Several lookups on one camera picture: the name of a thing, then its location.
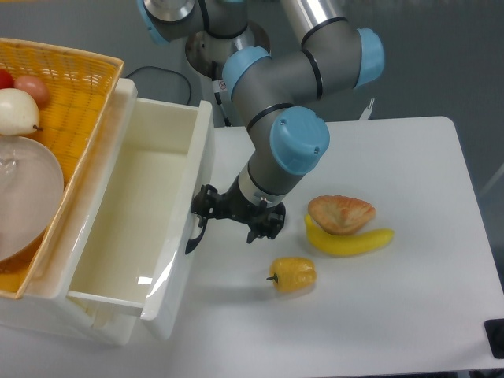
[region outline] table surface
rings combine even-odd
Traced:
[[[504,301],[453,124],[446,118],[329,124],[320,164],[286,197],[276,240],[212,220],[172,337],[138,323],[130,343],[104,346],[0,328],[0,376],[361,376],[504,367],[483,323]],[[244,128],[216,129],[212,184],[225,191],[253,147]],[[371,202],[366,229],[393,242],[331,258],[306,241],[302,218],[318,195]],[[280,256],[311,258],[314,287],[279,295],[265,278]]]

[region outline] wicker basket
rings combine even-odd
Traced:
[[[22,297],[35,269],[48,254],[48,241],[65,213],[86,164],[123,61],[82,50],[0,38],[0,68],[15,78],[39,77],[49,88],[50,104],[40,111],[42,132],[31,134],[56,156],[65,191],[45,233],[25,250],[0,263],[0,296]]]

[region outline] banana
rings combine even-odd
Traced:
[[[394,238],[394,230],[380,228],[359,235],[331,235],[317,227],[305,215],[306,236],[318,250],[337,257],[355,256],[386,246]]]

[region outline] toy food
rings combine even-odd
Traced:
[[[50,93],[41,79],[31,75],[19,76],[14,80],[14,88],[25,91],[33,97],[39,109],[49,103]]]
[[[318,250],[332,256],[347,257],[363,254],[386,246],[394,238],[394,230],[380,228],[359,235],[332,235],[316,226],[309,214],[305,215],[306,236]]]
[[[14,78],[5,69],[0,69],[0,89],[12,88],[14,86]]]
[[[269,267],[275,289],[288,293],[307,287],[317,279],[315,264],[308,258],[277,258]]]
[[[39,127],[39,108],[26,92],[15,88],[0,89],[0,134],[30,134]]]
[[[343,195],[323,195],[308,204],[308,214],[333,235],[351,235],[376,215],[371,204]]]

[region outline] black object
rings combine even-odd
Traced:
[[[222,195],[212,185],[202,185],[191,203],[191,212],[198,215],[198,226],[202,231],[197,238],[187,242],[186,254],[192,252],[203,239],[209,219],[231,219],[247,224],[250,228],[246,238],[248,244],[265,236],[275,239],[284,227],[285,206],[282,202],[272,207],[267,205],[265,200],[261,200],[259,206],[256,206],[243,197],[238,187],[238,179]]]
[[[504,319],[485,321],[485,331],[495,358],[504,358]]]

